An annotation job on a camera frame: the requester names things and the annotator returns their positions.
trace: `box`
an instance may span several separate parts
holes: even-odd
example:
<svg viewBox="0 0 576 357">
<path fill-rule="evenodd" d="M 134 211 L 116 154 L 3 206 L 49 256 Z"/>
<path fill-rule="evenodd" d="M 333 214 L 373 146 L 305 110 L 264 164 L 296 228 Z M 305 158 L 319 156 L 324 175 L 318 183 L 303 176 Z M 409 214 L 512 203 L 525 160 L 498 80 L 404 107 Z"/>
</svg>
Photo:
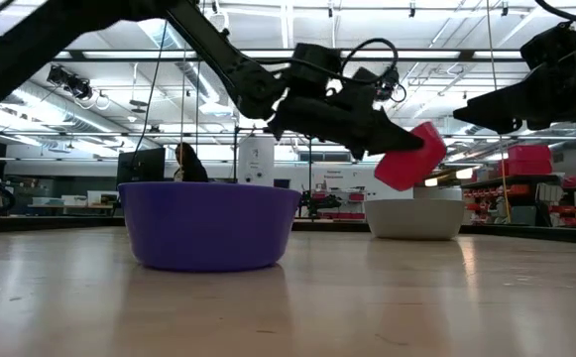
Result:
<svg viewBox="0 0 576 357">
<path fill-rule="evenodd" d="M 506 176 L 524 175 L 550 175 L 552 174 L 552 163 L 550 161 L 523 161 L 507 159 Z M 499 164 L 499 174 L 503 174 L 503 166 Z"/>
<path fill-rule="evenodd" d="M 508 148 L 508 158 L 516 161 L 551 161 L 547 145 L 514 145 Z"/>
<path fill-rule="evenodd" d="M 84 207 L 87 205 L 87 196 L 83 195 L 63 195 L 60 197 L 65 205 Z"/>
</svg>

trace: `desk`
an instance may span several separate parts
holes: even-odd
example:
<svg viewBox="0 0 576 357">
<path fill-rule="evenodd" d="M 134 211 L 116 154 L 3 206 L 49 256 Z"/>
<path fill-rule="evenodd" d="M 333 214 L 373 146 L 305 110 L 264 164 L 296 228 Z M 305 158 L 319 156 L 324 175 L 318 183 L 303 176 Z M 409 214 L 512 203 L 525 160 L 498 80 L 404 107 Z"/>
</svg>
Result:
<svg viewBox="0 0 576 357">
<path fill-rule="evenodd" d="M 67 209 L 81 209 L 81 210 L 90 210 L 90 209 L 97 209 L 102 214 L 100 215 L 111 215 L 113 213 L 113 205 L 61 205 L 61 204 L 29 204 L 29 208 L 37 208 L 37 209 L 47 209 L 50 211 L 51 215 L 58 215 L 60 209 L 63 209 L 63 214 L 66 214 Z"/>
<path fill-rule="evenodd" d="M 576 356 L 576 244 L 292 233 L 277 266 L 136 264 L 118 228 L 0 234 L 0 356 Z"/>
</svg>

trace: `purple bowl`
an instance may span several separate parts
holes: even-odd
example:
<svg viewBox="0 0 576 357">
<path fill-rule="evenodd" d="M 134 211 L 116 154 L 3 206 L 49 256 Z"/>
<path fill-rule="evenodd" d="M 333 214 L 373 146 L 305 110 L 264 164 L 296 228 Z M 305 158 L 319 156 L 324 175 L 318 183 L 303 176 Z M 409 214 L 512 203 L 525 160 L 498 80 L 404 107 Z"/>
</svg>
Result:
<svg viewBox="0 0 576 357">
<path fill-rule="evenodd" d="M 163 270 L 234 272 L 286 251 L 300 193 L 232 183 L 120 184 L 133 254 Z"/>
</svg>

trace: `red object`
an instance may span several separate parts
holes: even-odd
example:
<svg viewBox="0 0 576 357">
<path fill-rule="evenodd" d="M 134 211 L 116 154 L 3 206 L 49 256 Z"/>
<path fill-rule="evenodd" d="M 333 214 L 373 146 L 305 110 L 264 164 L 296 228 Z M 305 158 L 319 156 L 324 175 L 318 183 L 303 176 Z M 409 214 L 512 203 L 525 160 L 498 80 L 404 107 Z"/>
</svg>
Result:
<svg viewBox="0 0 576 357">
<path fill-rule="evenodd" d="M 446 146 L 433 124 L 425 122 L 410 132 L 422 138 L 424 146 L 414 151 L 386 153 L 374 173 L 376 179 L 400 191 L 424 180 L 446 156 Z"/>
<path fill-rule="evenodd" d="M 480 207 L 480 205 L 478 203 L 468 203 L 466 204 L 466 209 L 467 210 L 481 210 L 482 208 Z"/>
<path fill-rule="evenodd" d="M 550 161 L 552 152 L 547 145 L 514 145 L 508 148 L 508 158 L 516 161 Z"/>
<path fill-rule="evenodd" d="M 552 163 L 550 161 L 519 161 L 507 159 L 504 164 L 506 166 L 506 176 L 552 174 Z M 502 175 L 503 172 L 503 165 L 499 164 L 500 175 Z"/>
<path fill-rule="evenodd" d="M 508 194 L 509 195 L 529 194 L 529 185 L 527 185 L 527 184 L 513 184 L 510 187 L 508 187 Z"/>
<path fill-rule="evenodd" d="M 319 215 L 320 215 L 322 218 L 326 218 L 326 219 L 335 219 L 335 218 L 338 218 L 338 213 L 324 212 L 324 213 L 319 213 Z"/>
<path fill-rule="evenodd" d="M 576 225 L 576 218 L 567 218 L 567 217 L 562 217 L 561 218 L 563 220 L 563 223 L 565 223 L 565 225 Z"/>
<path fill-rule="evenodd" d="M 575 206 L 551 206 L 550 211 L 553 213 L 576 213 Z"/>
<path fill-rule="evenodd" d="M 576 177 L 569 176 L 563 178 L 563 188 L 574 188 L 576 187 Z"/>
<path fill-rule="evenodd" d="M 365 195 L 363 193 L 349 193 L 349 200 L 364 201 Z"/>
</svg>

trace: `computer monitor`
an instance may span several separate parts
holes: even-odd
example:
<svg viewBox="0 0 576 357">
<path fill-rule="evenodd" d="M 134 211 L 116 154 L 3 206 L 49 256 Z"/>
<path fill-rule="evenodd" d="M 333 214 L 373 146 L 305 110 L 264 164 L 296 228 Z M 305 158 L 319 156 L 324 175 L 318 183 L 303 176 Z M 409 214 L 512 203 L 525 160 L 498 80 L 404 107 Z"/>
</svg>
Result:
<svg viewBox="0 0 576 357">
<path fill-rule="evenodd" d="M 164 148 L 120 154 L 117 184 L 165 180 L 166 157 L 167 151 Z"/>
</svg>

